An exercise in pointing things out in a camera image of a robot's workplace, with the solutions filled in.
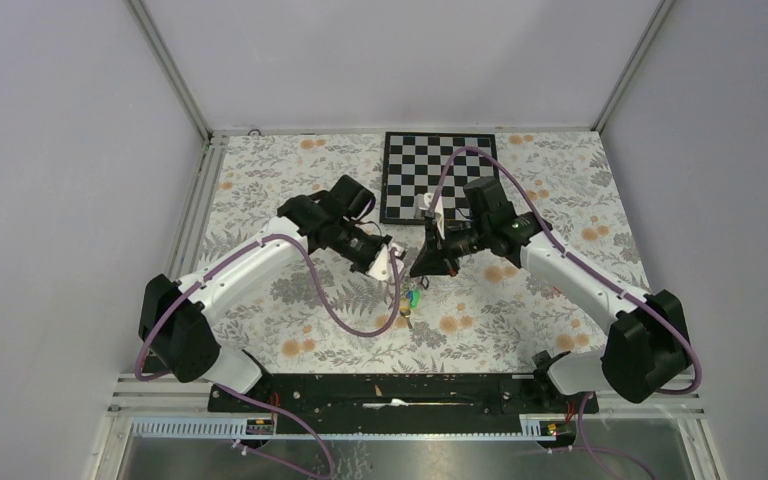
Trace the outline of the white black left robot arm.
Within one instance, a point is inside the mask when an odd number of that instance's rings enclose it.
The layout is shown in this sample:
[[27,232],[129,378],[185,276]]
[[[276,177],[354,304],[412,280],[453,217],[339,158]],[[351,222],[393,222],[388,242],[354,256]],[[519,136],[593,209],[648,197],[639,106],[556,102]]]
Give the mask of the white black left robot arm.
[[311,256],[330,250],[355,273],[401,286],[405,250],[391,236],[359,226],[375,204],[374,194],[347,175],[329,190],[285,201],[275,217],[242,245],[208,266],[172,280],[164,274],[146,287],[138,327],[142,345],[134,374],[140,381],[148,355],[163,365],[162,374],[181,383],[203,379],[232,390],[232,398],[248,411],[269,401],[270,385],[263,369],[241,349],[223,346],[213,333],[232,305],[249,288],[297,260],[310,270]]

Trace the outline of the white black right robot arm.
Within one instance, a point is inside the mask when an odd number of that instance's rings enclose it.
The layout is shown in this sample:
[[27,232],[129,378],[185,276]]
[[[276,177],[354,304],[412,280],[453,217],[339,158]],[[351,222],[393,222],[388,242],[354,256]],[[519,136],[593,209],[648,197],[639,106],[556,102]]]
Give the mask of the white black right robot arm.
[[411,276],[455,276],[462,258],[490,251],[558,289],[607,336],[599,350],[534,356],[539,407],[557,412],[573,395],[598,390],[639,404],[665,392],[669,381],[691,367],[684,313],[673,294],[648,294],[585,266],[573,249],[554,243],[547,223],[532,212],[517,213],[495,177],[468,183],[464,193],[471,221],[443,228],[427,220]]

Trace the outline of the green tag key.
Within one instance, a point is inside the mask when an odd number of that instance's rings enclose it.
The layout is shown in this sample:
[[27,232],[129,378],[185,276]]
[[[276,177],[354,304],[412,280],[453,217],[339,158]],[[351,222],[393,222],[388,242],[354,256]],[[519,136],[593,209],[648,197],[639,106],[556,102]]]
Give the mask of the green tag key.
[[412,329],[411,315],[420,301],[420,291],[416,289],[408,290],[404,293],[399,302],[399,322],[408,329]]

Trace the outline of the floral table mat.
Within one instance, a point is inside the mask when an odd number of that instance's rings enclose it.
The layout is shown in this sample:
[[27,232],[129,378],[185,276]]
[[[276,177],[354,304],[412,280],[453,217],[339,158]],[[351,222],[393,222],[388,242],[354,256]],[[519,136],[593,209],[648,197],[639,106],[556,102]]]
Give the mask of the floral table mat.
[[[382,186],[380,134],[237,136],[223,164],[203,237],[206,266],[245,244],[286,200],[349,175]],[[603,144],[594,132],[502,133],[496,156],[518,211],[535,206],[594,266],[649,283]],[[350,271],[330,251],[301,259],[243,293],[215,334],[273,373],[527,372],[539,352],[587,352],[605,334],[548,283],[483,252],[457,276],[434,277],[408,318],[392,319],[384,284]]]

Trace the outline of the black white chessboard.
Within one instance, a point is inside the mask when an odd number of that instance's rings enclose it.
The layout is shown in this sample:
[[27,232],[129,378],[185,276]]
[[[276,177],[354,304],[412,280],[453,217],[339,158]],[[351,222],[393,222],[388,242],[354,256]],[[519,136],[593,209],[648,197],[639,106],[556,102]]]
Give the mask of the black white chessboard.
[[[393,225],[419,225],[415,200],[436,189],[443,164],[458,148],[477,147],[497,155],[490,134],[388,132],[384,140],[380,221]],[[498,168],[481,155],[468,151],[450,167],[439,200],[445,220],[465,222],[470,210],[463,187],[473,180],[499,176]]]

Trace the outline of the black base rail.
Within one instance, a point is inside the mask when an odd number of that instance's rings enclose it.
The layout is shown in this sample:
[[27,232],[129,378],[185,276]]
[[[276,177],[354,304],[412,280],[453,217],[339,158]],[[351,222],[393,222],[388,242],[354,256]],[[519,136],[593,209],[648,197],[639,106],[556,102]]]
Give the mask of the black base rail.
[[211,389],[211,413],[287,410],[317,433],[372,435],[521,434],[527,417],[573,420],[598,403],[559,393],[531,374],[267,374],[242,401]]

